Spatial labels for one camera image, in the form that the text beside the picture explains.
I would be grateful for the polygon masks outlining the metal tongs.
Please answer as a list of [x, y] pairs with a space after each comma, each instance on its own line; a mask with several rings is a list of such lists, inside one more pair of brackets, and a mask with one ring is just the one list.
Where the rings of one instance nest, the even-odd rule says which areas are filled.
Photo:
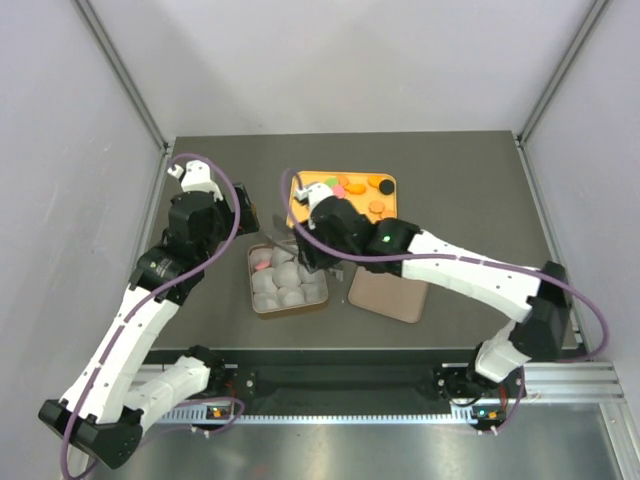
[[265, 243], [278, 247], [285, 252], [292, 254], [295, 259], [298, 258], [299, 249], [294, 234], [287, 226], [286, 220], [278, 215], [271, 216], [271, 224], [263, 227], [260, 235]]

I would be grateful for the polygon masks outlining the pink sandwich cookie bottom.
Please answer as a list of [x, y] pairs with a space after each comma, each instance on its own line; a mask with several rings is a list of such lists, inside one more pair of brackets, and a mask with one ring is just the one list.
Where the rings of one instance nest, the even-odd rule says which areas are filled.
[[262, 271], [271, 267], [271, 258], [270, 257], [261, 257], [256, 260], [253, 269], [255, 271]]

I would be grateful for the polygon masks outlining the orange round cookie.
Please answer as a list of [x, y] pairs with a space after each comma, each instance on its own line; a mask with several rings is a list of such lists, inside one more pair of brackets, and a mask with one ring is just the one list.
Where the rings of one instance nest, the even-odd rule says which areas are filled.
[[385, 209], [385, 205], [381, 201], [372, 201], [368, 205], [368, 209], [371, 213], [379, 214]]

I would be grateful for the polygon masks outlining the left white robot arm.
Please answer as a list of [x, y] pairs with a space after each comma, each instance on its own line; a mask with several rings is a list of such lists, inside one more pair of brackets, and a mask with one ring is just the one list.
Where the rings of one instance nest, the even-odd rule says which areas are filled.
[[193, 346], [156, 378], [132, 385], [159, 333], [203, 279], [202, 264], [237, 235], [259, 230], [243, 184], [227, 200], [212, 185], [171, 200], [160, 241], [137, 261], [121, 306], [92, 359], [60, 399], [43, 403], [39, 419], [63, 440], [111, 469], [124, 465], [147, 430], [191, 397], [230, 390], [223, 359]]

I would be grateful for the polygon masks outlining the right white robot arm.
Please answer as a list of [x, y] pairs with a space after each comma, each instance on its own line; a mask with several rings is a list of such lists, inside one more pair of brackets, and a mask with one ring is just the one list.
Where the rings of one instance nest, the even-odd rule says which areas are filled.
[[439, 382], [448, 399], [492, 394], [531, 360], [559, 358], [570, 301], [562, 288], [566, 270], [548, 261], [542, 269], [499, 264], [439, 239], [410, 222], [370, 221], [346, 199], [297, 192], [309, 217], [294, 229], [301, 263], [328, 270], [348, 260], [373, 274], [443, 287], [503, 313], [507, 324], [474, 350], [467, 370]]

